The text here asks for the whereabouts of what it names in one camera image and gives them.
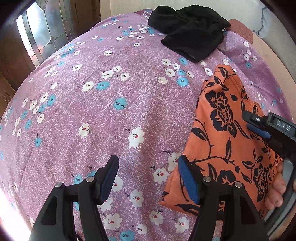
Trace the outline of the person's right hand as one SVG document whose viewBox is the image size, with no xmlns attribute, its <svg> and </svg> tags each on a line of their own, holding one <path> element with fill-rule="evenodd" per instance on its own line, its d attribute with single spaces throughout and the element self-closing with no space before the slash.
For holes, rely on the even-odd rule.
<svg viewBox="0 0 296 241">
<path fill-rule="evenodd" d="M 281 205 L 283 204 L 282 195 L 285 193 L 287 185 L 283 179 L 282 171 L 283 162 L 278 165 L 277 174 L 274 176 L 272 184 L 268 189 L 268 194 L 264 202 L 267 210 L 281 207 Z"/>
</svg>

